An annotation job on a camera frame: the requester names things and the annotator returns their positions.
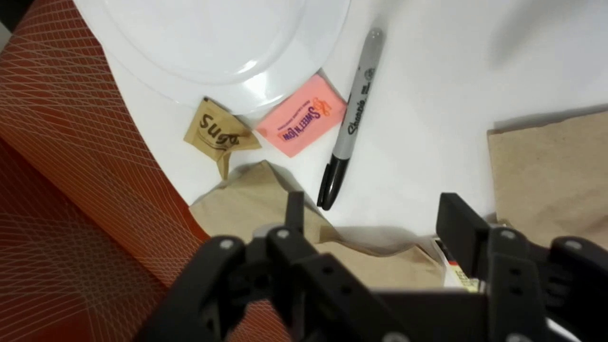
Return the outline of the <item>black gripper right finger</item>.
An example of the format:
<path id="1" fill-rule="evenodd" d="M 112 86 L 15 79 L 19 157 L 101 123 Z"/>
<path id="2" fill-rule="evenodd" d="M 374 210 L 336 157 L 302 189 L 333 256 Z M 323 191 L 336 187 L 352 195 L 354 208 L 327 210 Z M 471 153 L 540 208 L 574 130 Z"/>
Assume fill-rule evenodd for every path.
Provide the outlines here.
<path id="1" fill-rule="evenodd" d="M 485 280 L 490 227 L 458 195 L 439 199 L 435 235 L 468 278 Z"/>

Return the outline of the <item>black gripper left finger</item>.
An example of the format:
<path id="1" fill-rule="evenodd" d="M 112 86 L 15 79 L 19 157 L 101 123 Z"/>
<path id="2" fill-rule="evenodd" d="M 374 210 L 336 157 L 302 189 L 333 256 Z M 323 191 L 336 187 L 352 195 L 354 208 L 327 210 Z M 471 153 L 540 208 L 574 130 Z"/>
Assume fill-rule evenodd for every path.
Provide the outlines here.
<path id="1" fill-rule="evenodd" d="M 293 229 L 298 235 L 304 233 L 304 195 L 302 193 L 291 193 L 287 197 L 285 227 Z"/>

